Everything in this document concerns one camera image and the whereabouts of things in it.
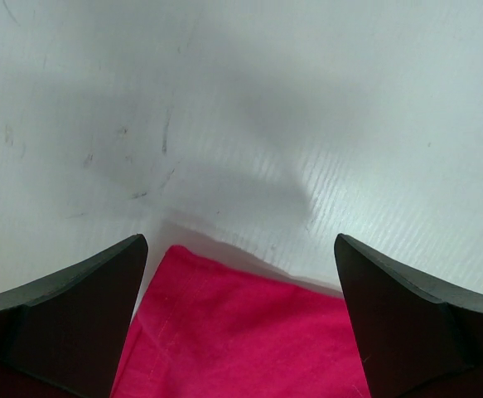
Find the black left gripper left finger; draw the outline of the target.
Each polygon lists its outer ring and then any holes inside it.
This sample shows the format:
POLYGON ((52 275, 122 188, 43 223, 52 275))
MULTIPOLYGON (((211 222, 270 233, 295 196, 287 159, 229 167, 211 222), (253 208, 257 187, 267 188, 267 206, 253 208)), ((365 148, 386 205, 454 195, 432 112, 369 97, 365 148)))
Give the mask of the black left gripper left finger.
POLYGON ((108 397, 148 246, 132 235, 0 293, 0 397, 108 397))

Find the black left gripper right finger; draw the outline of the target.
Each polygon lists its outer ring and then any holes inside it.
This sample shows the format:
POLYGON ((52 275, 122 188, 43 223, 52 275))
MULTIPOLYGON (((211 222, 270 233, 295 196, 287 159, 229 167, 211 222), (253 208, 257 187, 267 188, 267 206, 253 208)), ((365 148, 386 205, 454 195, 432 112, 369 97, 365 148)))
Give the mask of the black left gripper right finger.
POLYGON ((373 397, 483 397, 483 294, 344 234, 336 267, 373 397))

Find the pink t-shirt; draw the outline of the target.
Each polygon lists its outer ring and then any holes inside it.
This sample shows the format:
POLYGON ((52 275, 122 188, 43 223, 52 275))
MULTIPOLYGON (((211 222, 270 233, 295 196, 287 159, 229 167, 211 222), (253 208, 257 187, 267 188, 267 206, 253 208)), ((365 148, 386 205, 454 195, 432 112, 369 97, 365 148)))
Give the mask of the pink t-shirt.
POLYGON ((366 397, 345 302, 174 245, 131 323, 115 397, 366 397))

